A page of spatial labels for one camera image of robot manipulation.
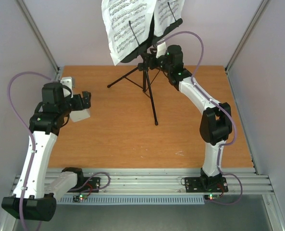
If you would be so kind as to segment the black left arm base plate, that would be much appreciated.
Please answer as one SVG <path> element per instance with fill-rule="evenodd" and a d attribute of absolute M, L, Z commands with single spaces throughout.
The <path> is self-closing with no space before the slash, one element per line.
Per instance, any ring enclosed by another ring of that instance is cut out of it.
<path fill-rule="evenodd" d="M 78 190 L 69 190 L 69 193 L 85 193 L 85 192 L 92 192 L 92 193 L 98 193 L 98 188 L 100 187 L 100 183 L 101 183 L 101 178 L 100 177 L 93 177 L 91 178 L 87 184 L 82 187 L 81 189 Z"/>

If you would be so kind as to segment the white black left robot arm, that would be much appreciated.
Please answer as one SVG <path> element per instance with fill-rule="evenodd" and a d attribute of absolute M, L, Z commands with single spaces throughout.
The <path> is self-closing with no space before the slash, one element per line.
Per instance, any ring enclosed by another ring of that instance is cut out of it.
<path fill-rule="evenodd" d="M 69 120 L 78 122 L 90 117 L 91 93 L 74 94 L 74 80 L 64 77 L 42 88 L 42 101 L 36 106 L 27 127 L 29 146 L 19 181 L 1 207 L 16 219 L 50 221 L 57 201 L 67 192 L 85 187 L 81 168 L 66 167 L 49 186 L 44 180 L 50 154 L 62 127 Z"/>

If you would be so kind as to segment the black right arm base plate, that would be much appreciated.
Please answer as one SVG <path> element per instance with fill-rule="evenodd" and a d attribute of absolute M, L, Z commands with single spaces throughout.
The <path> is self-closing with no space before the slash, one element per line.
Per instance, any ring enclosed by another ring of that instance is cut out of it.
<path fill-rule="evenodd" d="M 203 176 L 186 177 L 184 180 L 187 193 L 227 193 L 229 191 L 224 177 L 211 180 Z"/>

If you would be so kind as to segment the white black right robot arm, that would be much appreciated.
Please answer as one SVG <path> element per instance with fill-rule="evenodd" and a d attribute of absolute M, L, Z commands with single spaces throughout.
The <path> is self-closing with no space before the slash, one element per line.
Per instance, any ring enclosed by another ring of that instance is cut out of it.
<path fill-rule="evenodd" d="M 221 150 L 232 133 L 231 107 L 213 99 L 184 67 L 183 52 L 179 45 L 171 45 L 163 55 L 157 49 L 141 54 L 143 63 L 140 70 L 158 69 L 168 78 L 169 83 L 184 94 L 200 111 L 202 118 L 199 132 L 206 144 L 204 164 L 199 183 L 205 191 L 211 191 L 223 178 L 220 172 Z"/>

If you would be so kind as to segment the white grey metronome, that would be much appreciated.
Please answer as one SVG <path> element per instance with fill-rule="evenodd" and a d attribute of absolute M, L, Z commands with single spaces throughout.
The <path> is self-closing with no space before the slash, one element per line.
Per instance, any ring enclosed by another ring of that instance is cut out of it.
<path fill-rule="evenodd" d="M 90 110 L 89 109 L 84 109 L 81 111 L 72 111 L 70 113 L 70 119 L 73 122 L 78 122 L 82 121 L 84 119 L 90 118 Z"/>

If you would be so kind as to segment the black tripod music stand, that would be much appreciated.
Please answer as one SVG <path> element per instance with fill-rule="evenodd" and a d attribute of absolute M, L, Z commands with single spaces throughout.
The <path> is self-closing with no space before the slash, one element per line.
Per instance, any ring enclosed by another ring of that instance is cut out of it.
<path fill-rule="evenodd" d="M 173 86 L 176 86 L 180 77 L 185 75 L 181 47 L 179 45 L 166 47 L 165 43 L 156 44 L 183 23 L 181 15 L 184 3 L 183 0 L 160 0 L 157 2 L 147 39 L 142 43 L 138 43 L 138 47 L 121 61 L 122 63 L 128 63 L 137 57 L 141 57 L 142 62 L 107 85 L 107 88 L 110 88 L 119 81 L 126 79 L 141 88 L 143 93 L 150 98 L 156 126 L 158 120 L 151 89 L 154 80 L 150 80 L 149 71 L 156 69 L 158 72 L 163 72 Z"/>

